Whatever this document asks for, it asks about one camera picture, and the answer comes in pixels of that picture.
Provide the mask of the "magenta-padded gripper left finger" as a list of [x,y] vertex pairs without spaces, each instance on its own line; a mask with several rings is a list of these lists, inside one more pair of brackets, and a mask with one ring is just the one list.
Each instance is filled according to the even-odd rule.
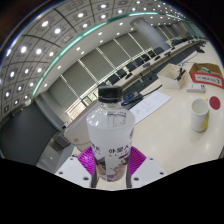
[[84,188],[95,188],[97,173],[92,148],[88,147],[76,157],[69,157],[55,175]]

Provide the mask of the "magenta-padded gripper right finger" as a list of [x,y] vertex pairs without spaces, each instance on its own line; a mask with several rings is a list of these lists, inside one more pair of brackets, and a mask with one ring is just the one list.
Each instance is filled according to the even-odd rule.
[[128,188],[140,188],[165,176],[165,170],[155,158],[146,157],[137,148],[131,148],[126,172]]

